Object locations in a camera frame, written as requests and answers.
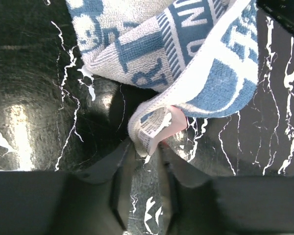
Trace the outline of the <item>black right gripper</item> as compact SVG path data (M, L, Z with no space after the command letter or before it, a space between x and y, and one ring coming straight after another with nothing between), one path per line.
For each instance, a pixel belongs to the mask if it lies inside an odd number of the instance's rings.
M257 0L257 6L294 37L294 0Z

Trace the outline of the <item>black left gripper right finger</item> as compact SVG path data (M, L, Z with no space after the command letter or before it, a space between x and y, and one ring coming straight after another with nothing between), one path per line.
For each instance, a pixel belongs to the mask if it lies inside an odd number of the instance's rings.
M212 177L158 149L165 234L294 235L294 177Z

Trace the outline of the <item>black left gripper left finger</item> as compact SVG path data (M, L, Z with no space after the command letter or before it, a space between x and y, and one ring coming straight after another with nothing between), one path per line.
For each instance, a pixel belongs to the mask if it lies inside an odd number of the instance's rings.
M134 144L124 140L77 173L0 171L0 235L121 235L134 168Z

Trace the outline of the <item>navy cream patterned towel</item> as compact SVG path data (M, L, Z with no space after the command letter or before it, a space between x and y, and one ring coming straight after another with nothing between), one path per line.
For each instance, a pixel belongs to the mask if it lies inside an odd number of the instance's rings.
M254 96L258 9L253 0L66 4L88 72L157 92L138 106L127 126L142 157L186 128L186 117L227 117Z

